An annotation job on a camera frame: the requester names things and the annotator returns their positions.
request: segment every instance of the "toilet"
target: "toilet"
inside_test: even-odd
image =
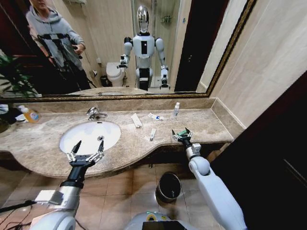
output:
[[[119,62],[108,62],[106,64],[106,75],[112,86],[122,86],[123,78],[125,76],[124,68],[117,68]]]

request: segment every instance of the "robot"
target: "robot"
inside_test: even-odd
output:
[[[226,230],[247,230],[243,212],[239,204],[231,195],[223,181],[215,175],[209,162],[201,157],[201,145],[190,142],[192,133],[187,128],[183,132],[175,134],[172,131],[172,133],[173,138],[185,146],[189,160],[189,168],[195,175],[200,191],[217,222]],[[75,229],[76,220],[74,217],[79,206],[84,175],[89,167],[95,165],[104,156],[103,140],[94,155],[76,155],[80,145],[81,141],[73,147],[70,153],[67,153],[72,170],[67,180],[61,183],[59,190],[42,190],[35,199],[37,203],[50,204],[51,206],[49,208],[54,211],[44,215],[30,230]],[[138,214],[125,228],[125,230],[142,229],[197,230],[188,223],[181,220],[171,220],[166,215],[157,212]]]
[[[149,82],[153,76],[151,66],[151,57],[154,55],[154,47],[156,47],[159,59],[161,62],[161,88],[169,88],[167,84],[168,67],[165,64],[164,44],[161,38],[154,39],[148,32],[149,14],[147,8],[140,6],[137,11],[140,31],[131,39],[126,37],[124,39],[125,54],[120,56],[120,65],[117,68],[128,68],[130,61],[130,53],[133,49],[137,59],[136,78],[139,82],[139,88],[148,90]]]

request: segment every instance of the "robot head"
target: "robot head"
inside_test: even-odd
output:
[[[137,17],[141,33],[148,32],[149,14],[147,8],[144,6],[140,6],[138,8]]]

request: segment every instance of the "faucet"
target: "faucet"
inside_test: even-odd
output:
[[[107,114],[103,114],[99,112],[99,110],[96,107],[90,108],[86,115],[89,115],[90,117],[88,118],[89,121],[94,120],[95,118],[98,120],[99,118],[106,118]]]

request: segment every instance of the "bathroom counter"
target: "bathroom counter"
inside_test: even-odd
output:
[[[156,121],[149,113],[163,116]],[[136,129],[130,118],[134,111],[107,112],[109,121],[119,125],[121,136],[112,148],[104,151],[105,156],[87,170],[87,176],[105,176],[129,168],[148,156],[160,146],[181,145],[172,139],[171,129],[179,132],[187,127],[193,132],[191,142],[227,143],[233,137],[211,109],[181,109],[176,120],[173,110],[136,111],[143,127]],[[59,149],[61,136],[71,127],[88,122],[84,113],[42,114],[38,123],[18,123],[0,134],[0,150],[7,150],[25,168],[49,177],[66,177],[71,166],[66,154]],[[152,128],[156,128],[154,140],[150,141]]]
[[[71,92],[69,95],[98,96],[99,93],[102,93],[103,95],[139,95],[146,94],[147,91],[133,87],[99,87]]]

